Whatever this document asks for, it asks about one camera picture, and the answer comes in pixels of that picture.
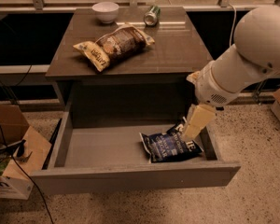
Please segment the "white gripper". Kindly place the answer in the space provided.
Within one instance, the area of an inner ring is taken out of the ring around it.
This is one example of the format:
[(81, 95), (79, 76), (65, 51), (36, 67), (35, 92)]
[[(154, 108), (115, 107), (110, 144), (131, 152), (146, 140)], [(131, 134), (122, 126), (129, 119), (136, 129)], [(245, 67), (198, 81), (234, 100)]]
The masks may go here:
[(200, 72), (187, 76), (187, 81), (195, 85), (196, 98), (203, 104), (191, 105), (188, 114), (183, 118), (182, 139), (195, 139), (202, 129), (216, 117), (215, 107), (222, 107), (233, 101), (238, 92), (230, 92), (222, 88), (215, 80), (212, 69), (215, 61), (210, 62)]

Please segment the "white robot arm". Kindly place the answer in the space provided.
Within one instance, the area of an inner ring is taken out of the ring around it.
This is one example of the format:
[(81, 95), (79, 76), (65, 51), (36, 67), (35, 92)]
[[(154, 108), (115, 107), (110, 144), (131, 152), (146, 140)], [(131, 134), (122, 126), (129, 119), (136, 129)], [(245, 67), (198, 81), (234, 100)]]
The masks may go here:
[(237, 23), (233, 44), (202, 70), (187, 76), (198, 104), (185, 118), (182, 139), (192, 140), (240, 92), (280, 74), (280, 7), (257, 7)]

